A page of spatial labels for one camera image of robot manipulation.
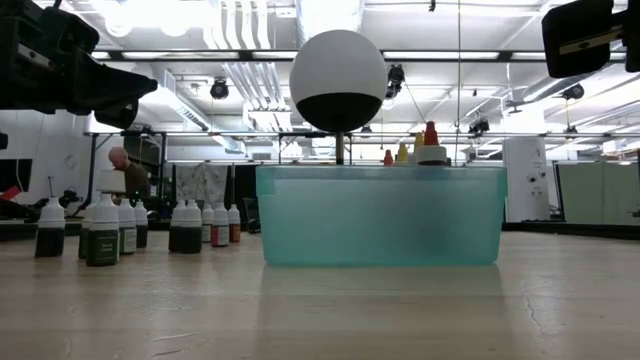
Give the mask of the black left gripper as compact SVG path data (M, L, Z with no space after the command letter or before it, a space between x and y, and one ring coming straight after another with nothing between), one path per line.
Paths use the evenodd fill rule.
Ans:
M95 111L97 122L128 129L158 82L96 61L98 32L61 2L0 0L0 110Z

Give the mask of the small pale-labelled dye bottle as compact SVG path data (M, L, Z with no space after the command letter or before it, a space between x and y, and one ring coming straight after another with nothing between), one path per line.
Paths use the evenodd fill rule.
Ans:
M214 210L211 205L205 203L202 209L202 242L211 243L212 226L214 221Z

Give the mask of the small red dye bottle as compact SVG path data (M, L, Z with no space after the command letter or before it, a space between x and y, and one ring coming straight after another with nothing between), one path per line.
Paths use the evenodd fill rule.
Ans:
M222 202L213 208L213 220L211 224L211 246L227 247L230 243L228 210Z

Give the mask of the small orange dye bottle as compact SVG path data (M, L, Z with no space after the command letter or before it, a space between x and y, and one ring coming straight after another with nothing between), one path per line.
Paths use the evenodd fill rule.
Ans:
M241 241L241 216L236 204L232 204L228 210L229 242Z

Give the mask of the large red-capped dye bottle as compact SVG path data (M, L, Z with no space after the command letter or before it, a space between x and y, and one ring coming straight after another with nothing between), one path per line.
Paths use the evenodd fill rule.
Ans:
M446 148L439 143L438 133L435 123L426 123L423 135L423 144L415 150L415 159L418 165L425 166L446 166L448 157Z

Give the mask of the black shelving rack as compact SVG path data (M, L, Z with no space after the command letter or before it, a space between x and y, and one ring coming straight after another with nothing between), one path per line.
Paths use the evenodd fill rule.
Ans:
M161 222L170 217L170 206L174 193L170 185L165 184L166 171L166 132L84 132L84 136L91 138L91 167L89 180L93 181L96 170L96 151L113 138L124 141L124 148L129 151L132 159L141 164L150 176L150 196L143 202L152 222Z

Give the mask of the person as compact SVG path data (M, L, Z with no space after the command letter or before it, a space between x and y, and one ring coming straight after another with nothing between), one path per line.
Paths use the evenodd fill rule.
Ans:
M150 182L148 173L141 165L129 159L128 152L123 147L112 147L108 159L115 170L125 175L126 196L130 199L146 198L150 196Z

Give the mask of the grey patterned sheet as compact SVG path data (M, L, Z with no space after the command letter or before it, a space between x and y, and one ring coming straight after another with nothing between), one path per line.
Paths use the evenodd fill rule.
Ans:
M196 200L215 205L223 202L228 167L210 163L176 166L178 200Z

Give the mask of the small green-labelled dye bottle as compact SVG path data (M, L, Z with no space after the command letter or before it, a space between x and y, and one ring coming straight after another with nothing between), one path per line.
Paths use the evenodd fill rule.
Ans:
M118 207L111 195L103 193L91 209L91 223L86 240L86 265L112 266L119 258Z

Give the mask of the small black dye bottle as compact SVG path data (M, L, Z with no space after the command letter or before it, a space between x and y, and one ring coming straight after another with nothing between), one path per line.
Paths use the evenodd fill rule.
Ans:
M172 212L172 217L171 217L170 227L169 227L169 242L168 242L168 250L171 253L179 252L179 239L181 237L181 230L182 230L182 217L185 209L186 209L186 201L179 200Z
M202 215L195 200L189 200L182 214L179 251L182 254L201 252Z

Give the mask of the small dark green dye bottle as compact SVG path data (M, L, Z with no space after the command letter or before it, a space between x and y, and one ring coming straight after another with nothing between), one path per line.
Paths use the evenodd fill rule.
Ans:
M38 220L36 258L59 257L63 254L65 226L65 210L57 197L51 197L41 209Z

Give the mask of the white cylindrical column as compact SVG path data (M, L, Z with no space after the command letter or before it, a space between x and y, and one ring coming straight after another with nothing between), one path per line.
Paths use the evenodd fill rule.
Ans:
M503 144L507 170L506 221L550 219L545 143L542 138L508 138Z

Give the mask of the grey partition panel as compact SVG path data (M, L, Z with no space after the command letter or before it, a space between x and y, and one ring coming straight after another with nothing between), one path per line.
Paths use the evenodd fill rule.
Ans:
M558 171L567 223L640 226L640 177L635 164L560 164Z

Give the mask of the white globe table lamp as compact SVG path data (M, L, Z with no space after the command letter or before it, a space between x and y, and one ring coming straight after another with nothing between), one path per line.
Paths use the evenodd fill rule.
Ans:
M387 70L381 51L364 35L330 30L298 50L289 74L293 104L313 127L333 133L336 163L344 163L344 137L382 107Z

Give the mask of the teal translucent plastic bin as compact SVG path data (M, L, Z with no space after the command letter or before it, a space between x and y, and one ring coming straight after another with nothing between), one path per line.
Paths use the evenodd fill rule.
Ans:
M262 165L256 193L272 266L450 266L496 261L501 167Z

